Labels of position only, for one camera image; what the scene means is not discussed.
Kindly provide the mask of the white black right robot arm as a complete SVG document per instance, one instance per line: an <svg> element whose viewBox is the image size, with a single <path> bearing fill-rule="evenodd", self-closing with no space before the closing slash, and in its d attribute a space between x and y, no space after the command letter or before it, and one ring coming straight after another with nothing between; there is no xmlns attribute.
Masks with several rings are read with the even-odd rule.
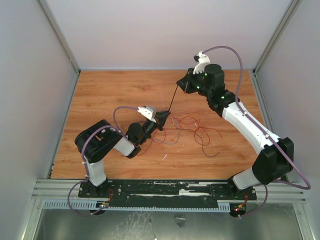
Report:
<svg viewBox="0 0 320 240"><path fill-rule="evenodd" d="M211 110L231 123L251 144L257 154L252 167L231 176L227 182L227 194L239 199L245 189L258 184L268 185L293 170L287 157L294 155L294 143L280 138L265 128L247 110L235 94L226 89L225 73L218 64L208 64L201 73L189 68L176 83L184 93L198 93L206 98Z"/></svg>

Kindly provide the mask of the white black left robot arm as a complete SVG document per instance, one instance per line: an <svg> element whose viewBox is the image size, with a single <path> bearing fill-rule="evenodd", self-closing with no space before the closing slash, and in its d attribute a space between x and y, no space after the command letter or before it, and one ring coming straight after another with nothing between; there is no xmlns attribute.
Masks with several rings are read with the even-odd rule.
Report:
<svg viewBox="0 0 320 240"><path fill-rule="evenodd" d="M90 182L90 191L96 197L103 197L108 190L103 162L107 154L114 149L129 159L135 157L141 151L140 146L152 138L153 132L163 130L171 113L169 110L152 112L144 108L140 112L145 113L145 122L133 122L126 133L103 119L75 138L74 143L85 166L86 181Z"/></svg>

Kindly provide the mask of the black zip tie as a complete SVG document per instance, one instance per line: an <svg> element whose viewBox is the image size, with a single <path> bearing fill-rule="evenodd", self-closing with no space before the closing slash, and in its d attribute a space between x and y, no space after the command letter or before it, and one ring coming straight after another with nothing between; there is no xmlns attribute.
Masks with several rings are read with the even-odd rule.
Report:
<svg viewBox="0 0 320 240"><path fill-rule="evenodd" d="M169 105L169 108L168 108L168 111L169 111L169 112L171 111L171 108L172 108L172 105L173 105L173 102L174 102L174 99L175 99L177 90L178 90L178 85L176 85L175 90L174 90L174 93L173 93L173 95L172 95L172 99L171 99L171 102L170 102L170 105Z"/></svg>

